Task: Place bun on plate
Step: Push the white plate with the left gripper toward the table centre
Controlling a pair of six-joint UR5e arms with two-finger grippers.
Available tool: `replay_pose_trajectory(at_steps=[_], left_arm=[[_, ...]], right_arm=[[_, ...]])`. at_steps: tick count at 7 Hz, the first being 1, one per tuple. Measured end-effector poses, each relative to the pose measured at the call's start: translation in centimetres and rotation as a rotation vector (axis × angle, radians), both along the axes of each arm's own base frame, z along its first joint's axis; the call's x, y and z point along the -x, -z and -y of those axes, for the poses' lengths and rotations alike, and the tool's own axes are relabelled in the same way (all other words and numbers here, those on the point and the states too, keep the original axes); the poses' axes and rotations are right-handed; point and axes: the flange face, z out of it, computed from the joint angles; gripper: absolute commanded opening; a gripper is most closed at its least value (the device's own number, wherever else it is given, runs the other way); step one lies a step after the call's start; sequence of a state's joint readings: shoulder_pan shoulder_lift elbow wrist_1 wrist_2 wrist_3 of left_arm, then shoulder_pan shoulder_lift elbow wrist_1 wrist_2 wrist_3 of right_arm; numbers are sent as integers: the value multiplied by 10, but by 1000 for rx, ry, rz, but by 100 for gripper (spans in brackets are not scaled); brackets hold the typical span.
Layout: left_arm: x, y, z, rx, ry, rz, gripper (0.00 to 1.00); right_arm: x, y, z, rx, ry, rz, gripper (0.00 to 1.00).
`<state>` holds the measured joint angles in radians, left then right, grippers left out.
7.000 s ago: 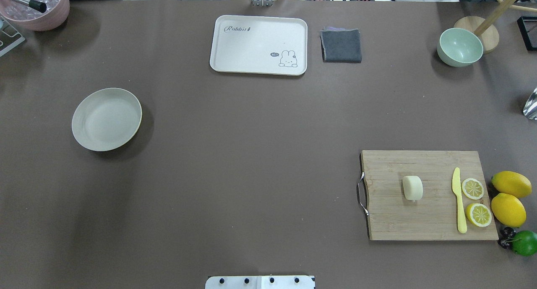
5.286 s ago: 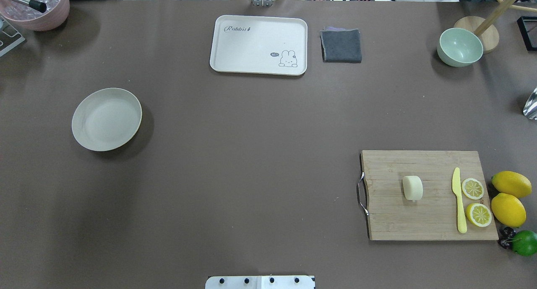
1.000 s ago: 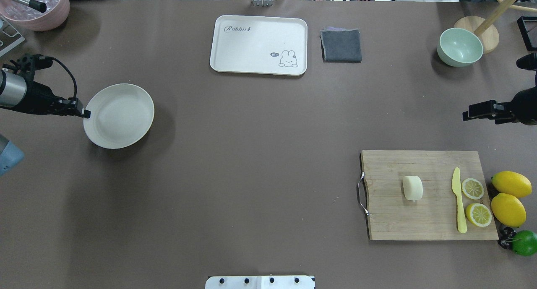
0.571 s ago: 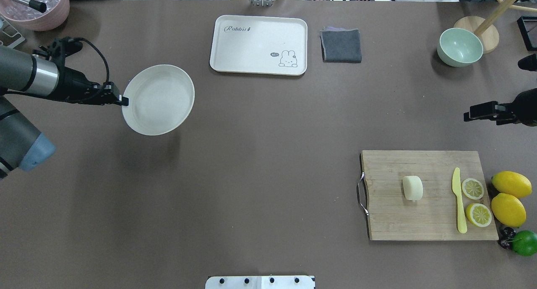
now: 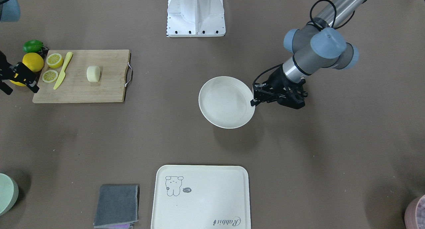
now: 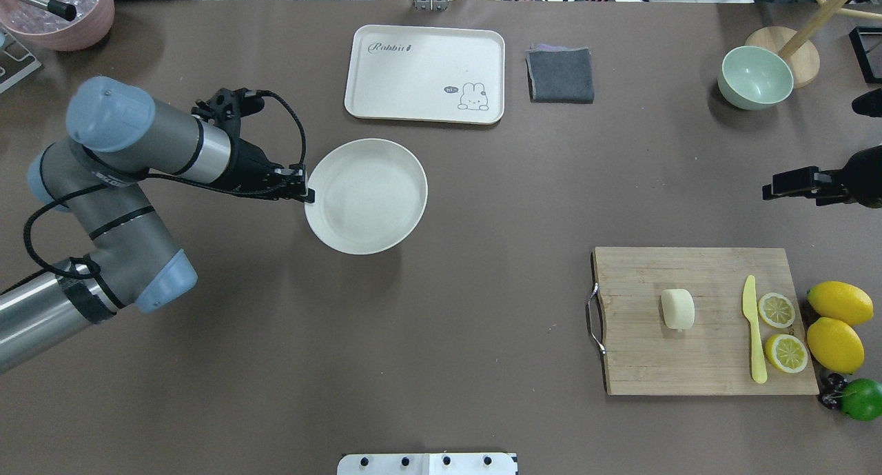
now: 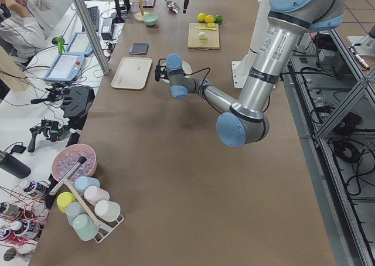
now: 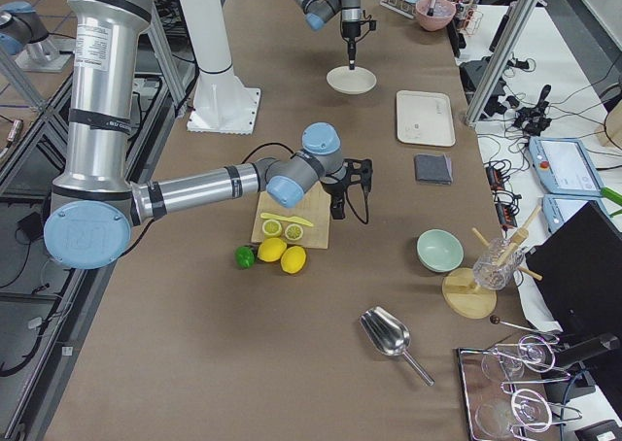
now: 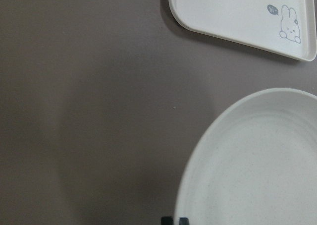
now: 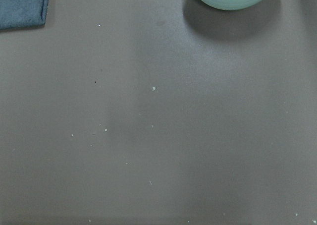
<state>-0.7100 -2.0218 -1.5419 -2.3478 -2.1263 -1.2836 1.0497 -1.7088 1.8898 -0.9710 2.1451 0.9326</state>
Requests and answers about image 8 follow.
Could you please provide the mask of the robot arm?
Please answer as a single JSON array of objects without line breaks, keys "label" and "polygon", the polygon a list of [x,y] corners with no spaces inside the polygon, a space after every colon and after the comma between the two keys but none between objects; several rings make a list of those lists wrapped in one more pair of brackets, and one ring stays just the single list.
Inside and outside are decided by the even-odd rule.
[{"label": "robot arm", "polygon": [[[179,0],[198,75],[190,130],[250,134],[259,108],[259,88],[235,75],[221,0]],[[355,67],[364,17],[361,0],[294,0],[315,31],[340,15],[349,72]],[[130,106],[139,35],[152,25],[153,0],[67,0],[77,16],[77,36],[68,144],[64,172],[52,182],[51,213],[44,241],[52,258],[77,269],[97,269],[131,251],[131,228],[169,212],[267,192],[294,207],[320,182],[330,196],[330,215],[345,217],[347,190],[370,191],[371,161],[344,158],[334,127],[313,123],[302,148],[287,160],[272,157],[230,165],[202,175],[133,184],[125,177],[131,130]]]},{"label": "robot arm", "polygon": [[376,20],[362,8],[362,0],[294,0],[313,31],[322,29],[333,17],[340,16],[340,34],[347,44],[348,68],[356,69],[357,43],[367,31],[376,29]]}]

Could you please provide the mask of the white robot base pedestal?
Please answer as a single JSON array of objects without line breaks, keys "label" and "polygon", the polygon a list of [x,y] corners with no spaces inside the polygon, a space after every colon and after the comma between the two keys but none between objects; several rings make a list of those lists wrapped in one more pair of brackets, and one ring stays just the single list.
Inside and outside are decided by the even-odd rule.
[{"label": "white robot base pedestal", "polygon": [[259,110],[260,90],[236,76],[221,0],[180,0],[199,76],[188,130],[249,135]]}]

